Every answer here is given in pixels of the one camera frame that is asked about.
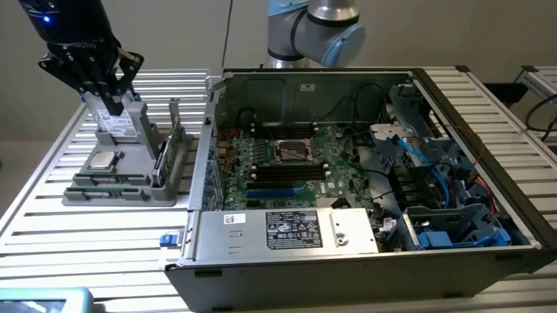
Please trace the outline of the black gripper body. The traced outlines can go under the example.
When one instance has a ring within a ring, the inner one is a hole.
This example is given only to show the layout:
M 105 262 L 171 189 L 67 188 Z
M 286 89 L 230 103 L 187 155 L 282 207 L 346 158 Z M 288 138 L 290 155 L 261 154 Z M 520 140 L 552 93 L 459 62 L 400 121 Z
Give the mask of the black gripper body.
M 20 1 L 47 52 L 98 51 L 106 55 L 106 74 L 119 58 L 119 43 L 101 1 Z

